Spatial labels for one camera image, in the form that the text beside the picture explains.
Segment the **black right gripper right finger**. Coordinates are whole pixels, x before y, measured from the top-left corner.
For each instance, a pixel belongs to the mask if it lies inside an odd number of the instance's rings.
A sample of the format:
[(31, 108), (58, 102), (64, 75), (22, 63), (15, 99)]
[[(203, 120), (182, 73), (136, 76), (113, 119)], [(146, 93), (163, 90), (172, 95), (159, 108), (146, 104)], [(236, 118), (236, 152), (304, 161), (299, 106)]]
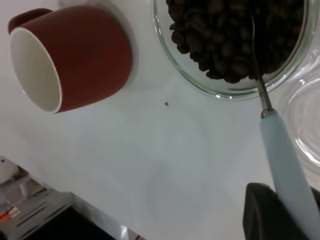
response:
[(312, 192), (312, 201), (311, 201), (311, 209), (313, 212), (320, 212), (320, 191), (310, 187)]

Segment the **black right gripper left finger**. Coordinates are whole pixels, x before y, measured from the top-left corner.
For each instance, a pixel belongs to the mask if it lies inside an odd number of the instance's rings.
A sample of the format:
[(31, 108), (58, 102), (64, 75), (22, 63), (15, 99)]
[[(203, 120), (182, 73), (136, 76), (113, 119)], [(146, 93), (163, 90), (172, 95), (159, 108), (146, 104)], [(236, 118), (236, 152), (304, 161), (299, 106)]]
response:
[(267, 185), (246, 186), (243, 231), (247, 240), (306, 240), (278, 195)]

